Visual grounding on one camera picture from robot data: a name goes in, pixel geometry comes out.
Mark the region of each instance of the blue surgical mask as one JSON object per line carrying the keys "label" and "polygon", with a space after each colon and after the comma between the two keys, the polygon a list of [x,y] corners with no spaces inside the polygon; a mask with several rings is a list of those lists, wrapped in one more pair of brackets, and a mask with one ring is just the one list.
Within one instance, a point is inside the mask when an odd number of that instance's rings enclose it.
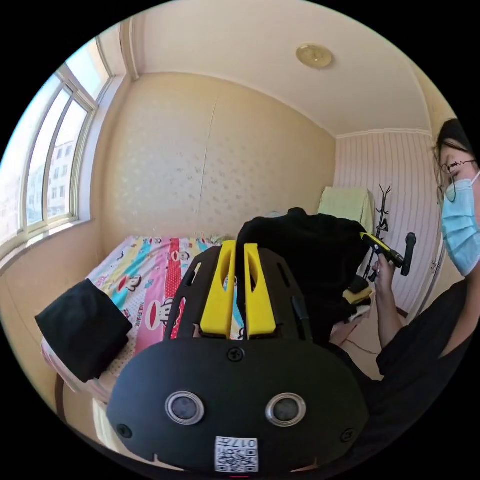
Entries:
{"label": "blue surgical mask", "polygon": [[466,277],[480,262],[480,227],[475,216],[475,198],[473,184],[480,177],[480,172],[473,180],[459,180],[455,186],[456,197],[448,200],[447,190],[441,213],[441,231],[446,251],[458,271]]}

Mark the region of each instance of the door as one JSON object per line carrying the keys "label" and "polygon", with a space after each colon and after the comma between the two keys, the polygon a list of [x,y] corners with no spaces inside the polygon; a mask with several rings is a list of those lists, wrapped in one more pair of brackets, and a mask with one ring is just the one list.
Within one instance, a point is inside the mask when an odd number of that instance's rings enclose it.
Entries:
{"label": "door", "polygon": [[438,215],[438,226],[437,226],[437,236],[436,236],[436,248],[433,250],[433,257],[431,259],[429,273],[423,282],[423,285],[420,289],[420,293],[413,304],[410,312],[408,313],[407,323],[410,323],[415,317],[417,317],[424,309],[430,295],[432,294],[437,280],[439,278],[440,272],[442,270],[442,264],[445,258],[445,245],[442,237],[442,219]]}

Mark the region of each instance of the qr code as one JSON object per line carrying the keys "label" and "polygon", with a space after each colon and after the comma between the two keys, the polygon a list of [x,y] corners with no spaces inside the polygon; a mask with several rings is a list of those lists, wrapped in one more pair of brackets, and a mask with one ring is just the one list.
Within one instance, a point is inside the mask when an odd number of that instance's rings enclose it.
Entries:
{"label": "qr code", "polygon": [[258,472],[257,439],[218,436],[215,441],[215,471],[243,474]]}

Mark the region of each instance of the ceiling light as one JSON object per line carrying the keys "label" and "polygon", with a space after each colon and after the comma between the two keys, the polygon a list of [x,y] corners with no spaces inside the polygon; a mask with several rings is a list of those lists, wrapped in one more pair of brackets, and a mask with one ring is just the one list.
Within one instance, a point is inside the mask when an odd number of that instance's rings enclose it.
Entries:
{"label": "ceiling light", "polygon": [[313,69],[324,69],[332,63],[332,52],[321,45],[304,43],[296,49],[296,57],[301,63]]}

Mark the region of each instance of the cartoon bedsheet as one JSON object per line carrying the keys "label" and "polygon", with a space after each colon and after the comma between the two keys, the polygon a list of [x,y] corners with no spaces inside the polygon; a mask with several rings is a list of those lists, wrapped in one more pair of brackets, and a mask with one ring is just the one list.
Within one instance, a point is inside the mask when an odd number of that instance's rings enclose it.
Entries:
{"label": "cartoon bedsheet", "polygon": [[[131,322],[128,343],[100,379],[83,383],[55,355],[43,339],[42,354],[74,391],[89,391],[102,402],[109,401],[112,388],[123,367],[139,352],[161,342],[175,293],[193,258],[213,247],[204,238],[131,236],[119,245],[88,278],[110,296]],[[233,302],[230,338],[240,340],[244,323]],[[175,337],[182,321],[184,304],[173,329]]]}

